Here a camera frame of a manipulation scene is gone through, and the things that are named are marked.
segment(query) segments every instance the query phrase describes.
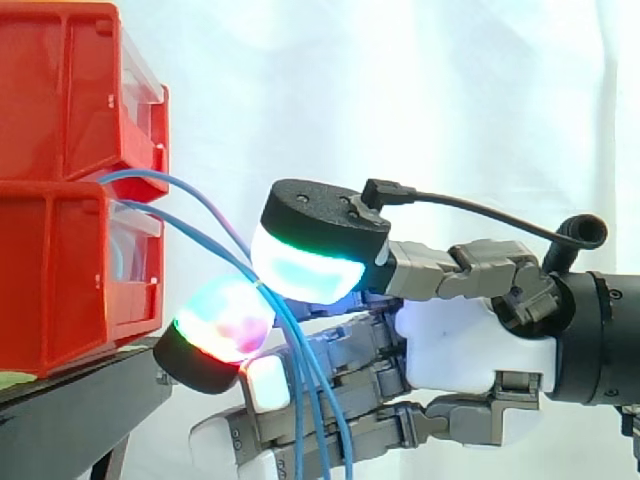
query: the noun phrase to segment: robotic hand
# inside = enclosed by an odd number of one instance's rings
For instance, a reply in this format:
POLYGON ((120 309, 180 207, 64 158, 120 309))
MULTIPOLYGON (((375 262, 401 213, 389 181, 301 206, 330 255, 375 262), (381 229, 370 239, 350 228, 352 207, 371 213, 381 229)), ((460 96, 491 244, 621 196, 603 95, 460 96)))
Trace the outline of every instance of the robotic hand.
MULTIPOLYGON (((296 312, 303 318, 362 311, 309 337, 350 424, 355 461, 415 448, 430 437, 501 446, 538 410, 540 393, 615 406, 640 459, 640 277, 569 271, 579 248, 606 239, 602 221, 591 215, 565 221, 547 235, 553 243, 542 265, 514 241, 477 240, 447 252, 389 241, 382 206, 423 195, 388 182, 370 181, 358 195, 285 180, 274 185, 262 217, 267 232, 296 248, 365 266, 355 293, 331 307, 297 304, 296 312), (413 389, 452 394, 426 406, 389 403, 413 389)), ((523 222, 517 226, 533 232, 523 222)), ((266 263, 254 259, 256 270, 260 264, 266 263)), ((269 284, 271 274, 258 273, 269 284)), ((246 405, 196 425, 192 444, 215 431, 229 445, 240 479, 293 478, 292 378, 288 346, 263 352, 240 377, 246 405)), ((322 394, 321 400, 337 466, 343 462, 337 427, 322 394)), ((308 412, 305 478, 318 478, 308 412)))

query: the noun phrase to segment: blue cable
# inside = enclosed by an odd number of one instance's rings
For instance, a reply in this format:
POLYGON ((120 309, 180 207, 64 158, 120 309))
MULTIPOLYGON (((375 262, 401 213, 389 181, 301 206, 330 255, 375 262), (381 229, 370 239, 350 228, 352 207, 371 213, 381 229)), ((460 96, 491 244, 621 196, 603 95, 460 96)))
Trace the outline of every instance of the blue cable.
MULTIPOLYGON (((240 262, 236 257, 234 257, 227 249, 225 249, 222 245, 220 245, 218 242, 216 242, 215 240, 213 240, 211 237, 209 237, 208 235, 204 234, 203 232, 201 232, 200 230, 196 229, 195 227, 192 227, 191 225, 183 222, 182 220, 178 219, 177 217, 174 217, 173 215, 164 212, 156 207, 152 207, 150 205, 146 205, 143 203, 138 203, 138 202, 133 202, 133 201, 122 201, 121 203, 123 203, 124 205, 130 207, 130 208, 135 208, 137 210, 141 210, 147 213, 151 213, 153 215, 156 215, 157 217, 161 218, 162 220, 164 220, 166 223, 169 223, 170 225, 173 225, 175 228, 177 228, 178 230, 180 230, 182 233, 184 233, 185 235, 187 235, 189 238, 191 238, 192 240, 194 240, 196 243, 198 243, 199 245, 201 245, 202 247, 204 247, 205 249, 209 250, 210 252, 214 253, 215 255, 221 257, 222 259, 228 261, 229 263, 231 263, 232 265, 234 265, 238 270, 240 270, 246 277, 247 279, 249 279, 249 281, 253 282, 259 282, 259 279, 257 277, 257 275, 253 272, 253 270, 251 270, 251 268, 249 268, 247 265, 245 265, 244 263, 240 262)), ((258 290, 262 293, 262 295, 265 297, 265 299, 267 300, 267 302, 271 305, 271 307, 274 309, 274 311, 278 314, 278 316, 280 316, 282 319, 284 319, 283 322, 283 326, 285 327, 285 334, 288 335, 290 340, 294 340, 293 342, 291 342, 291 347, 293 349, 293 354, 294 354, 294 359, 296 360, 294 363, 297 363, 299 367, 302 368, 303 374, 306 377, 306 382, 308 385, 308 389, 309 389, 309 397, 311 399, 311 409, 312 409, 312 414, 313 414, 313 419, 314 419, 314 425, 315 425, 315 430, 316 430, 316 437, 317 437, 317 441, 318 441, 318 449, 320 451, 320 456, 321 456, 321 461, 322 461, 322 467, 323 467, 323 477, 326 480, 329 480, 331 478, 331 472, 330 472, 330 462, 329 462, 329 454, 328 454, 328 450, 327 450, 327 445, 326 445, 326 438, 324 436, 324 421, 322 419, 322 411, 320 408, 320 401, 318 398, 318 392, 317 389, 315 387, 315 382, 313 380, 313 376, 311 374, 311 371, 309 370, 309 364, 308 362, 311 360, 311 364, 312 366, 314 366, 314 371, 317 375, 317 377, 319 378, 320 382, 322 383, 324 381, 324 386, 323 388, 325 389, 325 393, 327 394, 327 397, 329 398, 329 403, 332 405, 332 408, 335 408, 335 405, 338 405, 337 400, 335 399, 335 395, 333 394, 333 392, 331 391, 331 387, 329 386, 326 378, 324 377, 324 374, 322 373, 322 370, 318 364, 317 359, 315 358, 315 355, 313 353, 313 351, 311 350, 311 347, 308 344, 308 341, 306 339, 306 337, 304 336, 304 333, 302 332, 302 330, 300 329, 300 327, 298 326, 298 323, 295 319, 295 317, 293 316, 293 314, 291 313, 291 311, 289 310, 288 306, 284 303, 284 301, 282 300, 282 298, 279 295, 274 294, 271 290, 269 290, 266 286, 264 286, 263 284, 258 284, 258 290)), ((294 381, 296 373, 297 372, 297 368, 298 366, 294 365, 294 381)), ((302 400, 301 400, 301 391, 298 391, 298 388, 301 389, 302 386, 302 382, 299 381, 300 379, 298 378, 296 381, 296 387, 294 389, 294 395, 296 397, 296 435, 298 433, 302 434, 302 427, 303 427, 303 409, 302 408, 298 408, 298 405, 302 406, 302 400)), ((338 411, 334 410, 334 415, 336 417, 336 419, 338 420, 338 425, 340 425, 340 421, 339 421, 339 416, 342 415, 341 410, 339 410, 339 406, 338 406, 338 411)), ((350 436, 347 436, 348 438, 348 444, 350 444, 350 436)), ((303 458, 303 441, 302 441, 302 436, 300 437, 296 437, 296 458, 303 458)), ((350 456, 348 457, 345 454, 345 461, 347 461, 347 458, 351 458, 350 456)), ((302 468, 303 465, 303 461, 300 461, 299 463, 296 463, 296 465, 300 465, 300 468, 302 468)), ((347 479, 351 480, 352 479, 352 475, 347 474, 347 479)))
MULTIPOLYGON (((295 339, 291 337, 291 332, 285 332, 285 338, 289 345, 293 345, 295 339)), ((291 362, 291 369, 293 370, 293 388, 294 388, 294 402, 296 410, 296 425, 295 425, 295 476, 296 480, 304 480, 304 401, 302 399, 302 379, 300 378, 300 368, 298 367, 297 359, 294 354, 295 361, 291 362)))
MULTIPOLYGON (((130 170, 122 170, 122 171, 119 171, 119 172, 114 172, 114 173, 111 173, 111 174, 103 176, 102 178, 100 178, 98 180, 98 182, 100 184, 104 185, 104 184, 107 184, 107 183, 114 182, 116 180, 121 180, 121 179, 125 179, 125 178, 137 178, 137 177, 149 177, 149 178, 156 178, 156 179, 159 179, 159 180, 162 180, 162 181, 166 181, 167 183, 175 185, 175 186, 181 188, 182 190, 186 191, 187 193, 191 194, 194 198, 196 198, 198 201, 200 201, 200 203, 202 203, 214 215, 214 217, 218 220, 218 222, 221 224, 223 229, 229 234, 229 236, 231 236, 231 238, 234 240, 234 242, 240 248, 240 250, 244 253, 244 255, 247 257, 247 259, 250 260, 250 250, 249 250, 249 248, 242 241, 240 236, 235 232, 235 230, 233 229, 231 224, 227 221, 227 219, 224 217, 224 215, 222 215, 222 213, 215 207, 215 205, 213 205, 212 202, 209 201, 209 199, 207 199, 207 197, 204 194, 199 192, 197 189, 195 189, 193 186, 191 186, 187 182, 185 182, 185 181, 183 181, 183 180, 181 180, 179 178, 173 177, 171 175, 168 175, 168 174, 165 174, 165 173, 161 173, 161 172, 156 172, 154 170, 148 170, 148 169, 130 169, 130 170)), ((295 319, 295 317, 293 315, 291 315, 291 311, 288 309, 288 306, 286 306, 284 301, 278 295, 275 295, 275 294, 273 294, 273 295, 275 296, 275 298, 279 298, 281 300, 281 302, 280 302, 281 305, 284 308, 287 309, 286 310, 287 312, 289 312, 290 319, 291 318, 293 319, 293 320, 289 320, 289 321, 292 322, 293 324, 295 324, 296 326, 298 326, 297 320, 295 319)), ((299 338, 300 338, 299 334, 293 336, 293 339, 299 339, 299 338)), ((304 334, 302 334, 302 338, 303 338, 303 342, 304 343, 308 343, 306 338, 304 337, 304 334)), ((329 465, 330 465, 330 463, 329 463, 329 454, 328 454, 327 447, 326 447, 326 439, 325 439, 324 434, 323 434, 324 433, 324 421, 322 420, 322 410, 320 408, 320 401, 318 399, 317 389, 316 389, 315 383, 313 382, 313 377, 311 376, 310 372, 308 371, 307 362, 305 362, 303 360, 304 356, 299 351, 299 347, 295 343, 293 343, 293 344, 290 343, 290 346, 292 348, 294 348, 294 354, 295 354, 295 350, 296 349, 298 350, 297 358, 298 359, 302 359, 302 361, 299 361, 298 363, 302 366, 303 370, 305 370, 305 369, 307 370, 305 372, 305 377, 307 379, 309 396, 310 396, 310 399, 311 399, 312 412, 313 412, 313 415, 314 415, 314 423, 316 425, 316 436, 317 436, 317 441, 318 441, 318 448, 320 450, 321 461, 322 461, 322 465, 323 465, 324 478, 325 479, 330 479, 331 476, 330 476, 330 470, 329 470, 329 465)), ((302 404, 296 405, 296 411, 298 410, 298 406, 302 407, 302 404)), ((301 457, 303 455, 302 451, 298 452, 298 450, 297 450, 298 448, 302 449, 302 436, 297 438, 297 441, 296 441, 296 458, 299 458, 299 457, 301 457)))
POLYGON ((155 178, 174 185, 189 195, 198 200, 207 210, 218 220, 222 228, 229 234, 231 239, 238 246, 240 251, 248 259, 250 257, 250 250, 246 243, 242 240, 240 235, 233 229, 229 221, 222 215, 222 212, 216 208, 216 206, 198 189, 189 185, 184 180, 180 180, 177 177, 169 175, 168 173, 156 172, 155 170, 147 170, 145 168, 132 168, 130 170, 120 170, 118 172, 109 173, 98 179, 98 183, 106 185, 107 183, 115 182, 116 180, 123 180, 125 178, 155 178))

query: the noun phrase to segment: white fabric backdrop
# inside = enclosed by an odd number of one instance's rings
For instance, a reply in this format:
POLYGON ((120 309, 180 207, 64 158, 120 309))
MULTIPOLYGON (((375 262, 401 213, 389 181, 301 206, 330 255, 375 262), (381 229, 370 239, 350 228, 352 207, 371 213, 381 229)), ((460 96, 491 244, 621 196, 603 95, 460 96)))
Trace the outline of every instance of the white fabric backdrop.
MULTIPOLYGON (((246 239, 275 179, 358 189, 379 177, 550 228, 595 212, 609 222, 611 240, 578 267, 609 272, 640 270, 634 4, 119 2, 127 30, 171 89, 172 173, 210 195, 246 239)), ((180 192, 159 203, 222 239, 180 192)), ((435 248, 479 237, 521 239, 539 254, 546 247, 442 207, 385 213, 395 238, 435 248)), ((199 285, 225 271, 171 230, 166 265, 167 322, 199 285)), ((231 478, 198 472, 187 434, 240 402, 238 391, 206 397, 177 387, 133 434, 124 480, 231 478)), ((357 478, 637 478, 631 442, 619 436, 612 409, 543 407, 543 424, 513 447, 487 452, 433 441, 357 465, 357 478)))

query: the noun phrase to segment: transparent drawer front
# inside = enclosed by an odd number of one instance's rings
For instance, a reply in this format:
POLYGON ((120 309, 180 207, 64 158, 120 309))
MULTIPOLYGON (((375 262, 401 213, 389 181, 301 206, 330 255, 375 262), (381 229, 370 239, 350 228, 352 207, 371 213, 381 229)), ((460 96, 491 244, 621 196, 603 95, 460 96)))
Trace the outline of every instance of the transparent drawer front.
POLYGON ((162 223, 112 202, 109 221, 109 278, 118 282, 153 282, 148 269, 149 242, 158 239, 162 223))

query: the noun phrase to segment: white finger pad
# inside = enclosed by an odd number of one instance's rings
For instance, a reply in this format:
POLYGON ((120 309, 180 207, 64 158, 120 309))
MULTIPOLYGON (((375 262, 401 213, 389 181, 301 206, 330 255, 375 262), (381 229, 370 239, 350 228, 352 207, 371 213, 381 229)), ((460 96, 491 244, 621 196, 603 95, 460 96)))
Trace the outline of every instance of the white finger pad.
POLYGON ((280 410, 291 402, 287 377, 279 357, 256 358, 247 367, 246 375, 256 413, 280 410))

